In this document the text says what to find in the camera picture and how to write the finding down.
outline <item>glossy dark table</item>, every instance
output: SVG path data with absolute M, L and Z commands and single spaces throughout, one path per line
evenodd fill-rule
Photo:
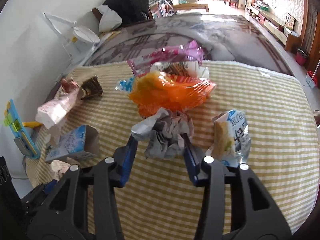
M 103 42 L 84 65 L 128 60 L 195 39 L 205 50 L 204 59 L 237 61 L 292 75 L 273 45 L 243 16 L 189 13 L 145 21 L 120 31 Z

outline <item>pink plastic wrapper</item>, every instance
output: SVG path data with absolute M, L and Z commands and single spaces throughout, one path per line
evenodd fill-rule
M 198 46 L 195 40 L 185 46 L 167 46 L 162 49 L 157 49 L 149 55 L 139 56 L 127 60 L 135 76 L 140 76 L 150 72 L 153 63 L 162 62 L 178 62 L 178 61 L 198 61 L 202 64 L 204 52 Z

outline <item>patterned wallpaper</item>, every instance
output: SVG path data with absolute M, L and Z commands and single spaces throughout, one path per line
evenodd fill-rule
M 294 31 L 301 34 L 304 0 L 263 0 L 269 4 L 269 11 L 285 21 L 287 12 L 296 19 Z

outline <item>gray crumpled paper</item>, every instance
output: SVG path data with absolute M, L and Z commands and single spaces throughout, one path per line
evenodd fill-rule
M 186 114 L 172 112 L 161 107 L 158 112 L 131 128 L 131 134 L 137 141 L 150 140 L 145 151 L 146 158 L 170 159 L 182 155 L 184 140 L 182 134 L 193 136 L 192 119 Z

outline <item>transparent plastic bag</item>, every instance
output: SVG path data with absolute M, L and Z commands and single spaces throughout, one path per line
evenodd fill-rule
M 139 107 L 139 114 L 149 117 L 164 107 L 185 111 L 206 101 L 216 84 L 206 78 L 192 78 L 152 71 L 136 77 L 128 95 Z
M 198 61 L 202 64 L 204 52 L 198 46 L 195 40 L 183 46 L 167 46 L 157 49 L 149 55 L 139 56 L 137 58 L 127 60 L 135 76 L 140 76 L 150 72 L 153 63 L 162 62 L 178 62 L 178 61 Z

